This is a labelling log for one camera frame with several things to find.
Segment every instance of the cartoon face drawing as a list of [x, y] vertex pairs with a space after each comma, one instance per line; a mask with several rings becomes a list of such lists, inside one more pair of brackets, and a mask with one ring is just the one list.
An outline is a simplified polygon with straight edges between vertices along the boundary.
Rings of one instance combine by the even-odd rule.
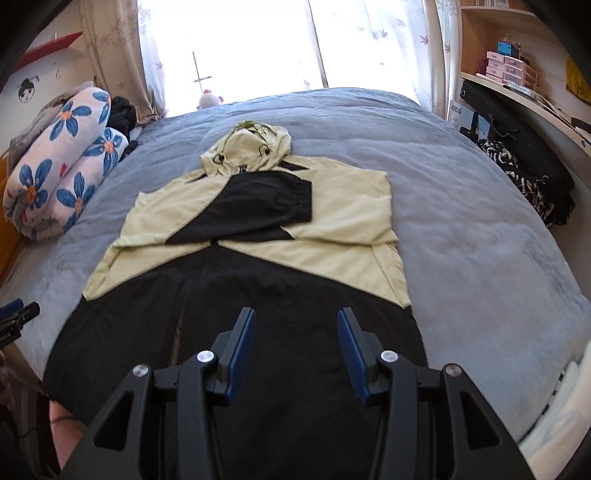
[[18, 99], [21, 103], [27, 103], [35, 95], [35, 85], [30, 79], [24, 79], [18, 87]]

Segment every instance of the floral blanket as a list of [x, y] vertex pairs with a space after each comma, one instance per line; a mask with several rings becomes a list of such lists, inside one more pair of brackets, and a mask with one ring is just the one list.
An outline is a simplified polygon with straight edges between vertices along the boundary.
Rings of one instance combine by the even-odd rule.
[[109, 94], [87, 88], [69, 100], [10, 175], [4, 215], [23, 235], [42, 240], [72, 227], [119, 161], [127, 139], [105, 127]]

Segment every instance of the bed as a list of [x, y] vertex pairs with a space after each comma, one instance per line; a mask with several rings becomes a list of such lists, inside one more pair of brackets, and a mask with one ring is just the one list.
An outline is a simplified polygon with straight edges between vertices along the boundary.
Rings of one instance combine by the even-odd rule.
[[[41, 306], [17, 341], [39, 378], [137, 194], [200, 167], [200, 154], [245, 119], [287, 128], [294, 154], [388, 173], [392, 227], [428, 363], [462, 365], [515, 440], [537, 423], [571, 362], [579, 369], [567, 393], [586, 388], [591, 305], [533, 208], [449, 124], [405, 97], [362, 89], [255, 99], [148, 125], [78, 223], [28, 247], [0, 289], [0, 304], [20, 297]], [[581, 415], [584, 436], [591, 419]], [[537, 478], [555, 478], [581, 440], [545, 455]]]

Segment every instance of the wall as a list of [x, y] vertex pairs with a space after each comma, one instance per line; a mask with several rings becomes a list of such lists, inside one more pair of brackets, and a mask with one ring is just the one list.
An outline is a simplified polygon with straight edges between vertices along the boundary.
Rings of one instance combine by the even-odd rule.
[[[37, 36], [31, 47], [53, 40], [56, 32], [62, 37], [81, 29], [78, 0], [74, 0]], [[71, 87], [92, 80], [93, 76], [83, 37], [69, 48], [39, 59], [13, 74], [0, 93], [0, 153], [47, 102]], [[31, 99], [23, 103], [18, 92], [25, 79], [30, 79], [35, 89]]]

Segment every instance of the silver screw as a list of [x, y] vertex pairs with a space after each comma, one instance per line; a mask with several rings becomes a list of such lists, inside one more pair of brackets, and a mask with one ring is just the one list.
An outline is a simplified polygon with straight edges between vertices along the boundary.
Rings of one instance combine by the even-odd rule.
[[389, 364], [398, 360], [398, 354], [392, 350], [384, 350], [381, 354], [379, 354], [379, 357], [384, 362], [388, 362]]
[[203, 364], [206, 364], [208, 362], [211, 362], [214, 356], [215, 355], [211, 350], [203, 350], [197, 354], [197, 360], [199, 360]]
[[450, 377], [459, 377], [462, 374], [462, 367], [456, 364], [449, 364], [445, 367], [445, 373]]
[[134, 375], [136, 377], [143, 377], [149, 371], [150, 371], [150, 368], [148, 367], [148, 365], [139, 364], [134, 367]]

